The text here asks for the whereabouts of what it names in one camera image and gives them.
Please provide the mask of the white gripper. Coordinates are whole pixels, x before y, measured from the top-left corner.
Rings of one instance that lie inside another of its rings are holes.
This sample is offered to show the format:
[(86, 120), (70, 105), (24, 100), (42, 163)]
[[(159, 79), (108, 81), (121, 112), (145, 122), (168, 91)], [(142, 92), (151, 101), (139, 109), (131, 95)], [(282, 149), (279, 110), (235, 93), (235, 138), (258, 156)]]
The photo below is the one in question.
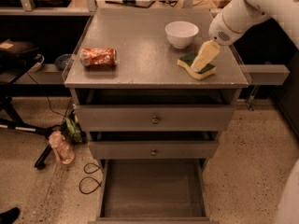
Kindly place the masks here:
[(193, 72), (200, 72), (221, 51), (221, 46), (230, 46), (238, 40), (247, 30), (248, 9), (243, 5), (226, 6), (209, 26), (209, 36), (212, 40), (203, 43), (197, 56), (192, 62)]

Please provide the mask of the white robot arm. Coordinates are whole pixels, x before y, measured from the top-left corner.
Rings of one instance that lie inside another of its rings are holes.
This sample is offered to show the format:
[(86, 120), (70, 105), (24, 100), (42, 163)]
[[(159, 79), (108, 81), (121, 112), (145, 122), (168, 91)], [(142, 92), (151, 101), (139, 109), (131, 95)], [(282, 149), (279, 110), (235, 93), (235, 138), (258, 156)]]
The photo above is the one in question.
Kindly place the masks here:
[[(197, 73), (252, 26), (274, 19), (295, 46), (299, 46), (298, 0), (232, 0), (209, 26), (210, 39), (192, 63)], [(293, 165), (281, 195), (274, 224), (299, 224), (299, 160)]]

